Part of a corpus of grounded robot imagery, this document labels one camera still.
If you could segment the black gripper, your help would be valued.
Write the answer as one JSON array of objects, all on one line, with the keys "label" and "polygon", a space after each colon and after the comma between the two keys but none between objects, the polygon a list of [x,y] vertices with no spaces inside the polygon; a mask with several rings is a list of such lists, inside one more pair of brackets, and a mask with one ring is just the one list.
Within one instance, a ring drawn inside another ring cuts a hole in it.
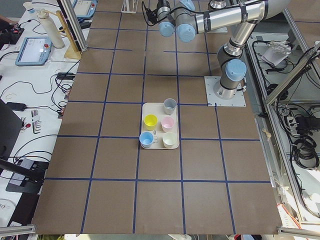
[{"label": "black gripper", "polygon": [[162,7],[170,7],[170,3],[167,0],[158,0],[158,3],[156,5],[157,9],[160,9]]}]

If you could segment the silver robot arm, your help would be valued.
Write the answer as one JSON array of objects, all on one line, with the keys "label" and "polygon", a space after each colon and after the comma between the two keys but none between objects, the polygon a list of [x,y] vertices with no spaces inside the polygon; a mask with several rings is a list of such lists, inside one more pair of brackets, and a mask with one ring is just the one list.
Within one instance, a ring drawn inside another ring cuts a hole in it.
[{"label": "silver robot arm", "polygon": [[224,9],[226,6],[226,0],[210,0],[208,3],[208,10],[217,11],[220,9]]},{"label": "silver robot arm", "polygon": [[176,33],[184,43],[191,42],[198,34],[236,26],[229,41],[218,51],[222,76],[213,87],[218,98],[230,100],[246,75],[247,67],[240,58],[254,28],[261,21],[279,14],[288,4],[288,0],[249,0],[218,9],[211,7],[207,11],[196,13],[191,0],[181,0],[174,8],[170,7],[168,1],[160,0],[154,15],[162,36],[170,37]]}]

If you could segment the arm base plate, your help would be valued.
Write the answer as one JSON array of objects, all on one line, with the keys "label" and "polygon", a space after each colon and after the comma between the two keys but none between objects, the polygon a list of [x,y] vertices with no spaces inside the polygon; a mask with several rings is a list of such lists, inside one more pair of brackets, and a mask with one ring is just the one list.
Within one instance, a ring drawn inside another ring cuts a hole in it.
[{"label": "arm base plate", "polygon": [[245,107],[246,102],[241,84],[237,89],[228,90],[222,87],[220,76],[205,76],[207,104],[213,107]]}]

